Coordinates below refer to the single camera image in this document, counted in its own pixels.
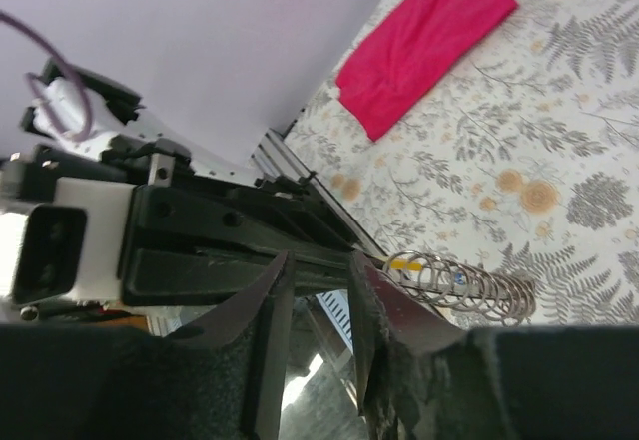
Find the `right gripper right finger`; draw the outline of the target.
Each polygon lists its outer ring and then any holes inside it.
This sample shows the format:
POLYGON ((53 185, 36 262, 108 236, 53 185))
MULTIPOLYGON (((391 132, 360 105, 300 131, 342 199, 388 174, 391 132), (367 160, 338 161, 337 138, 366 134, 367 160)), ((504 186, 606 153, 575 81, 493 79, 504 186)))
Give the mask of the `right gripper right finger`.
POLYGON ((428 311, 361 252, 350 260, 348 304, 358 413, 370 435, 433 435, 430 356, 464 331, 428 311))

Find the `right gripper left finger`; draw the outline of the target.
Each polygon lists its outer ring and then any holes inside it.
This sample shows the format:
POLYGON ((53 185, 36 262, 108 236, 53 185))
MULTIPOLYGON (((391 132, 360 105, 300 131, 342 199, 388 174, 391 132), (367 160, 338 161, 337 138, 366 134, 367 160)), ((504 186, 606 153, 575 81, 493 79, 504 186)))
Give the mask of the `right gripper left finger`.
POLYGON ((201 354, 192 431, 200 438, 276 438, 295 300, 295 259, 283 252, 251 285, 174 332, 201 354))

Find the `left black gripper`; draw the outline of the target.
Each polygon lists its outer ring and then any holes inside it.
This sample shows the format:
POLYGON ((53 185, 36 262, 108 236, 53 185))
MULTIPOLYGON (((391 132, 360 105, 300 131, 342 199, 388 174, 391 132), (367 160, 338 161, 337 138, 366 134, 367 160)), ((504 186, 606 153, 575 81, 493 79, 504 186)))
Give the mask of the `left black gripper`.
POLYGON ((207 305, 295 259, 298 296, 345 289, 354 247, 279 190, 216 182, 206 192, 134 188, 119 262, 126 305, 207 305))

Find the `yellow key tag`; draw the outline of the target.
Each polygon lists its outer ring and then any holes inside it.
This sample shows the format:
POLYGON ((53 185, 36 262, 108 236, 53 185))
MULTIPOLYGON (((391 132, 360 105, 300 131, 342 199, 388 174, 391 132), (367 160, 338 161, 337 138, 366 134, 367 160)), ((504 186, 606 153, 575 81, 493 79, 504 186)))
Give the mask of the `yellow key tag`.
POLYGON ((408 270, 408 271, 423 270, 422 264, 415 261, 408 261, 407 259, 402 259, 402 258, 389 259, 384 264, 384 267, 386 269, 393 269, 393 270, 408 270))

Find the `metal spiral keyring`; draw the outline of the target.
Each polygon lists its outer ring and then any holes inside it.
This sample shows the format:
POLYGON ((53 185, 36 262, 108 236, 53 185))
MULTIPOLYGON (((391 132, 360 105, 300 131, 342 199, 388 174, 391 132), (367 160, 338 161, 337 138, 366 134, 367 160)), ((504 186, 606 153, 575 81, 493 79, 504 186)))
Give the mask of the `metal spiral keyring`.
POLYGON ((504 326, 520 325, 536 311, 535 281, 523 271, 489 272, 414 250, 383 259, 380 270, 408 297, 430 307, 476 314, 504 326))

